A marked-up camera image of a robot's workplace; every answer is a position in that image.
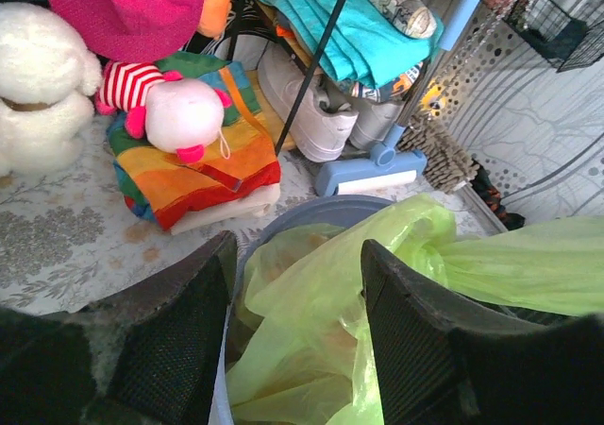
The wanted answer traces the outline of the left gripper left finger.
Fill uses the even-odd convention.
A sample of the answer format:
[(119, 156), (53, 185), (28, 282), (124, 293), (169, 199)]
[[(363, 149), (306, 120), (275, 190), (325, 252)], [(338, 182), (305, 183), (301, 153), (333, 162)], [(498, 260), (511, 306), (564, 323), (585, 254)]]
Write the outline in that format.
[(207, 423), (236, 262), (224, 231), (77, 312), (3, 308), (2, 422)]

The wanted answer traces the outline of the green trash bag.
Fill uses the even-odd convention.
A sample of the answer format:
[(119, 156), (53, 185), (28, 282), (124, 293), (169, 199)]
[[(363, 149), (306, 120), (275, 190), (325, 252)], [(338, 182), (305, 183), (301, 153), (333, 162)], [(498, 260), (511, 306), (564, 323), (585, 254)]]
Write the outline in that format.
[(374, 240), (416, 272), (475, 301), (603, 317), (603, 220), (576, 216), (461, 238), (428, 195), (349, 229), (313, 229), (259, 247), (238, 299), (239, 359), (226, 374), (238, 424), (388, 424), (362, 294)]

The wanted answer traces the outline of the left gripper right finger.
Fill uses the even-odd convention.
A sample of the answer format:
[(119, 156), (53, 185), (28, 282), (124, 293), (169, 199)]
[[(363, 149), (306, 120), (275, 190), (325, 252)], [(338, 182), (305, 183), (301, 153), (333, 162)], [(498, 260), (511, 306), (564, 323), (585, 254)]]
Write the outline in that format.
[(388, 424), (599, 424), (603, 317), (506, 308), (447, 290), (374, 240), (363, 297)]

